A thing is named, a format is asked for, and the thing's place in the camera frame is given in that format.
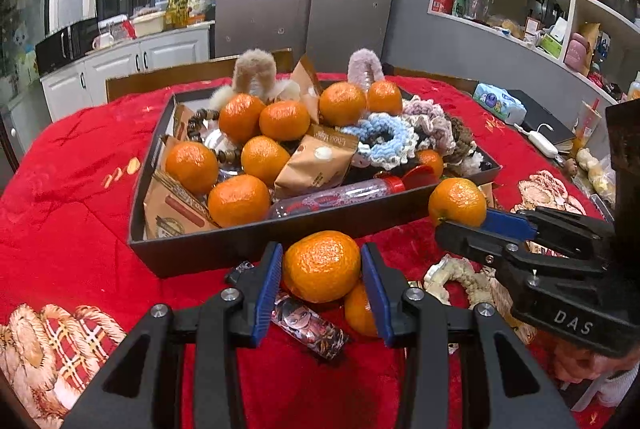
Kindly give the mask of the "right hand of person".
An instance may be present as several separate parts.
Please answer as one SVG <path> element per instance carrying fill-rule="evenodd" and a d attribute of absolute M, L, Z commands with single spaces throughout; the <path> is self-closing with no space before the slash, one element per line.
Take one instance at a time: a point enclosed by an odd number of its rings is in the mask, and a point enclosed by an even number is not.
<path fill-rule="evenodd" d="M 554 375 L 563 383 L 580 383 L 585 379 L 629 371 L 638 362 L 639 348 L 634 348 L 625 357 L 613 359 L 563 339 L 556 341 L 553 353 Z"/>

